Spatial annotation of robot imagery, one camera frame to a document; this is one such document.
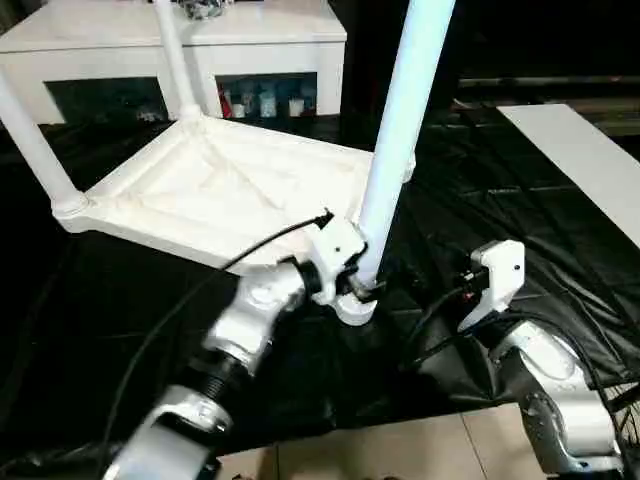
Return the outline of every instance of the floor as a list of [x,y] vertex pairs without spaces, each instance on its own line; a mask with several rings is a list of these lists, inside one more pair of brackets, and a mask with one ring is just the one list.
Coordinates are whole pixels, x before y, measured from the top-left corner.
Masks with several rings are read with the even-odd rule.
[[516,405],[336,431],[221,459],[220,480],[545,479]]

